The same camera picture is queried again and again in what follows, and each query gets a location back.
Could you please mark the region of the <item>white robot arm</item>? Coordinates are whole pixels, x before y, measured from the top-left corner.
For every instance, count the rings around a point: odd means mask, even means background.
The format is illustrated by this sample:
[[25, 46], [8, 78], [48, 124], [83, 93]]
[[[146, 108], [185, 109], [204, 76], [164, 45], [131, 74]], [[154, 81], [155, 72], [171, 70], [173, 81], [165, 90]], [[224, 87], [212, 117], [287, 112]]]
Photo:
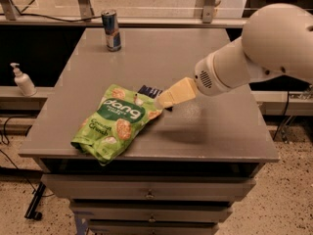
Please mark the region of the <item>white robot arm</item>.
[[242, 35], [200, 60], [186, 77], [155, 98], [159, 109], [216, 96], [282, 75], [313, 81], [313, 15], [290, 4], [265, 6], [246, 21]]

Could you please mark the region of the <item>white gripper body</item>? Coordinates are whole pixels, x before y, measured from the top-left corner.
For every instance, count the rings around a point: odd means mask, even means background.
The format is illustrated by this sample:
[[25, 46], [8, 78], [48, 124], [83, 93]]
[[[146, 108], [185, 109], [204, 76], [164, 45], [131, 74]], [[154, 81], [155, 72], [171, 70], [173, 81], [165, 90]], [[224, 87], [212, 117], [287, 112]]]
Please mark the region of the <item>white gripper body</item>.
[[220, 95], [249, 82], [246, 55], [241, 46], [224, 46], [195, 66], [195, 83], [207, 96]]

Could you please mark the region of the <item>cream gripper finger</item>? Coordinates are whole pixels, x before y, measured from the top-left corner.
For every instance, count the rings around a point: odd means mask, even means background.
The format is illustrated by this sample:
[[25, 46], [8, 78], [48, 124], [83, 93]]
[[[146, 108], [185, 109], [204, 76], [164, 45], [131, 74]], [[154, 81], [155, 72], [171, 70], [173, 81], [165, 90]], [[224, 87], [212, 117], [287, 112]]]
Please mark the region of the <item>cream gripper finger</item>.
[[170, 88], [161, 92], [155, 98], [155, 106], [157, 109], [170, 108], [175, 105], [193, 100], [197, 97], [198, 88], [192, 78], [185, 77]]

